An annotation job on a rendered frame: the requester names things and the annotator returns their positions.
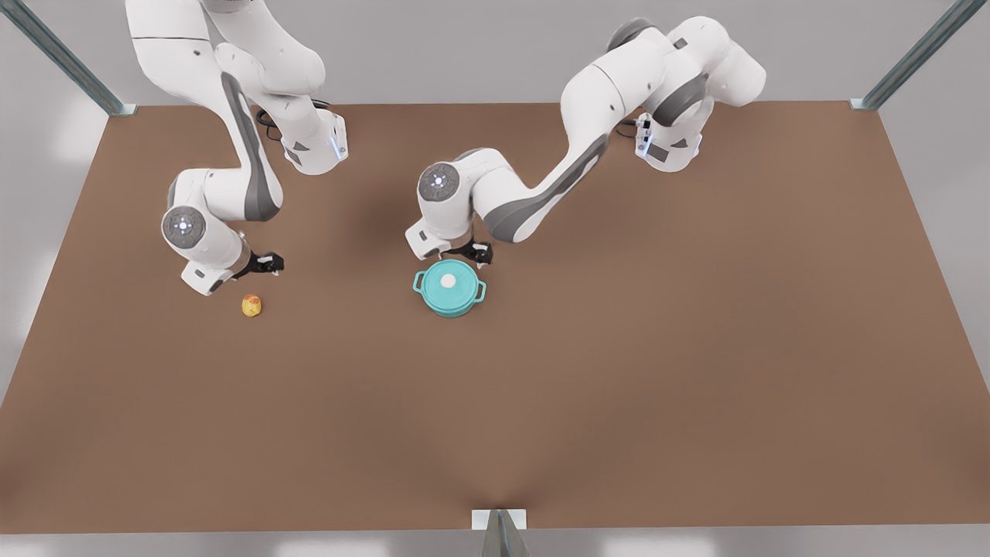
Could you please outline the teal pot lid white knob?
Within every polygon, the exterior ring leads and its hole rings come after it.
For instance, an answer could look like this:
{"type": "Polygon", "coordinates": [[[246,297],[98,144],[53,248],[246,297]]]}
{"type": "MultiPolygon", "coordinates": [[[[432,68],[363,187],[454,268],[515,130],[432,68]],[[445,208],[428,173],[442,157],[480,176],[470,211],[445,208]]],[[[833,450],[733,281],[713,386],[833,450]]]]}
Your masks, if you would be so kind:
{"type": "Polygon", "coordinates": [[[463,306],[477,296],[480,280],[470,265],[445,258],[431,265],[418,282],[422,296],[434,306],[463,306]]]}

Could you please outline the silver frame post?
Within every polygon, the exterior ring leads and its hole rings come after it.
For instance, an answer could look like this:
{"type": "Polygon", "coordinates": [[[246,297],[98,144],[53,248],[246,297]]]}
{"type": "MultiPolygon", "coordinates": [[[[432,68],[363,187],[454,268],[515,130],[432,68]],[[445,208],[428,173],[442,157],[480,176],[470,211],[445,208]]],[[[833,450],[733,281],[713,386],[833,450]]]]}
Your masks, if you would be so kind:
{"type": "Polygon", "coordinates": [[[473,530],[484,530],[481,557],[531,557],[520,530],[527,528],[526,510],[473,510],[473,530]]]}
{"type": "Polygon", "coordinates": [[[0,0],[0,13],[49,57],[97,106],[111,117],[132,116],[134,104],[125,104],[61,42],[23,0],[0,0]]]}
{"type": "Polygon", "coordinates": [[[880,109],[987,1],[955,0],[863,98],[848,100],[849,107],[853,111],[880,109]]]}

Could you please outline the teal pot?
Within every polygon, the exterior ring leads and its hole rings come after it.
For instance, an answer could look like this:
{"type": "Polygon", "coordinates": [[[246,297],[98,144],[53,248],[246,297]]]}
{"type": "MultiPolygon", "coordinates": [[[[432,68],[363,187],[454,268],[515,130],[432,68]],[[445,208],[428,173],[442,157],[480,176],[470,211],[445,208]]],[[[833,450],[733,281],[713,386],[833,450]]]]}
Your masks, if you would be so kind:
{"type": "Polygon", "coordinates": [[[445,260],[417,272],[413,290],[434,313],[456,318],[485,299],[487,285],[463,261],[445,260]]]}

